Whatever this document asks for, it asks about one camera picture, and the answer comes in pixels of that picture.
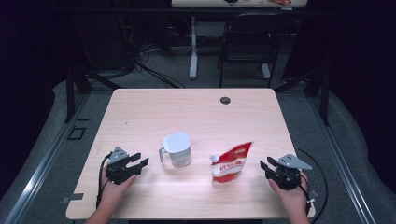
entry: gray carpet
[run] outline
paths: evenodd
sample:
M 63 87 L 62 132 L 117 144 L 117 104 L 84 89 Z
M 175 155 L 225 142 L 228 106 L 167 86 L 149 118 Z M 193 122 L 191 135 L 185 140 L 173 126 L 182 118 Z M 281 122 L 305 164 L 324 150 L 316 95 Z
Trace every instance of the gray carpet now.
M 200 46 L 198 61 L 198 78 L 189 79 L 190 54 L 175 54 L 172 51 L 154 50 L 150 53 L 147 62 L 143 62 L 155 71 L 161 71 L 181 82 L 186 88 L 216 88 L 219 85 L 219 70 L 216 68 L 219 48 L 216 41 L 206 40 Z M 287 60 L 288 48 L 285 48 L 280 64 Z M 274 86 L 280 85 L 280 75 L 283 66 L 276 69 Z M 230 77 L 237 77 L 238 68 L 230 67 L 226 70 Z M 258 81 L 260 76 L 257 71 L 252 71 L 253 79 L 249 81 L 226 80 L 225 87 L 265 86 L 265 81 Z M 125 88 L 166 88 L 161 81 L 146 72 L 136 69 L 124 77 L 112 79 Z M 93 139 L 96 135 L 101 119 L 106 111 L 107 103 L 111 96 L 111 90 L 103 84 L 91 80 L 92 94 L 79 96 L 82 108 L 77 112 L 72 125 L 85 128 L 86 131 L 81 140 L 67 140 L 70 129 L 64 125 L 66 104 L 65 84 L 61 83 L 54 91 L 56 100 L 49 115 L 49 119 L 40 134 L 31 155 L 22 168 L 19 176 L 9 189 L 6 196 L 0 202 L 0 223 L 5 223 L 9 212 L 20 198 L 29 179 L 35 172 L 39 163 L 46 153 L 56 145 L 59 133 L 63 130 L 65 139 L 59 145 L 59 153 L 51 165 L 50 172 L 45 176 L 45 181 L 31 204 L 22 213 L 21 223 L 72 223 L 65 217 L 67 204 L 60 203 L 63 196 L 68 196 L 74 191 L 82 166 L 88 156 Z M 291 91 L 277 95 L 282 112 L 288 126 L 293 144 L 308 152 L 319 165 L 328 179 L 329 200 L 327 206 L 317 223 L 361 223 L 360 213 L 351 200 L 347 185 L 339 173 L 334 162 L 332 145 L 325 132 L 321 121 L 315 116 L 318 111 L 313 106 L 316 99 L 305 98 L 302 93 L 304 83 L 294 87 Z M 361 194 L 367 203 L 376 223 L 392 223 L 396 220 L 396 196 L 389 191 L 378 179 L 374 169 L 367 161 L 367 150 L 364 138 L 358 125 L 344 108 L 343 104 L 331 94 L 329 104 L 330 130 L 336 139 L 337 146 L 342 151 L 348 167 L 360 187 Z M 310 163 L 314 170 L 307 172 L 311 189 L 316 189 L 320 195 L 317 197 L 317 213 L 321 209 L 325 190 L 323 178 L 318 167 L 306 157 L 304 153 L 297 151 L 297 155 Z M 112 220 L 111 223 L 126 223 L 126 221 Z M 288 223 L 286 219 L 264 220 L 263 223 Z

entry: dark background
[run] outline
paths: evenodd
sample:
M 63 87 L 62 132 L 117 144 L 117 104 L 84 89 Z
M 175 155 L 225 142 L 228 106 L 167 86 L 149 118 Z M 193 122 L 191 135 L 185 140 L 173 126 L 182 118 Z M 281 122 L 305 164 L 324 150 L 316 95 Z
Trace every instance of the dark background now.
M 93 2 L 111 7 L 105 0 Z M 134 7 L 168 7 L 169 2 L 137 1 Z M 3 1 L 0 5 L 0 146 L 4 156 L 0 167 L 3 171 L 0 197 L 28 157 L 52 107 L 52 88 L 65 79 L 71 62 L 108 69 L 131 65 L 128 54 L 131 49 L 125 46 L 114 18 L 76 16 L 66 20 L 69 24 L 66 26 L 59 15 L 40 10 L 46 4 L 52 6 L 46 1 L 25 0 Z M 79 2 L 68 4 L 77 6 Z M 392 178 L 392 171 L 396 170 L 393 8 L 383 1 L 342 4 L 310 1 L 308 11 L 344 10 L 347 16 L 338 22 L 303 21 L 285 77 L 301 76 L 323 62 L 331 65 L 331 91 L 344 102 L 361 127 L 370 163 L 382 181 L 396 192 Z M 135 21 L 147 38 L 166 48 L 169 38 L 166 25 L 175 22 L 173 19 L 158 16 Z M 95 31 L 104 29 L 107 36 L 95 35 L 100 33 Z M 96 51 L 98 46 L 103 47 L 102 51 Z

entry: plastic pouch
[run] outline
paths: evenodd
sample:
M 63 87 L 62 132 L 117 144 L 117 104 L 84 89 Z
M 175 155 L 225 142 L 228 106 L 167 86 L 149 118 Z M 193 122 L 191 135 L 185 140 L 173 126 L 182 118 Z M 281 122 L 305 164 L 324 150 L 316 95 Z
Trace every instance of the plastic pouch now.
M 221 156 L 210 156 L 212 161 L 210 170 L 213 175 L 213 181 L 225 183 L 236 179 L 245 165 L 245 160 L 252 144 L 253 142 L 248 142 L 232 148 Z

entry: table top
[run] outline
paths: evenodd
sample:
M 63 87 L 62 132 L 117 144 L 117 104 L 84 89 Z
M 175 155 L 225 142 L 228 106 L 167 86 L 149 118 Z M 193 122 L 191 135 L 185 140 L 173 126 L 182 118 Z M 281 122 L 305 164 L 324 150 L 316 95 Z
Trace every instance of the table top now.
M 291 0 L 282 6 L 268 0 L 238 0 L 230 5 L 224 0 L 172 0 L 172 7 L 305 7 L 307 0 Z
M 220 101 L 229 97 L 227 105 Z M 185 132 L 191 164 L 160 162 L 165 136 Z M 253 141 L 239 176 L 212 182 L 209 156 Z M 116 146 L 142 153 L 149 164 L 128 189 L 113 218 L 217 219 L 286 217 L 260 160 L 295 155 L 274 91 L 270 89 L 121 89 L 109 102 L 66 215 L 88 218 L 95 210 L 101 161 Z M 312 217 L 315 209 L 309 214 Z

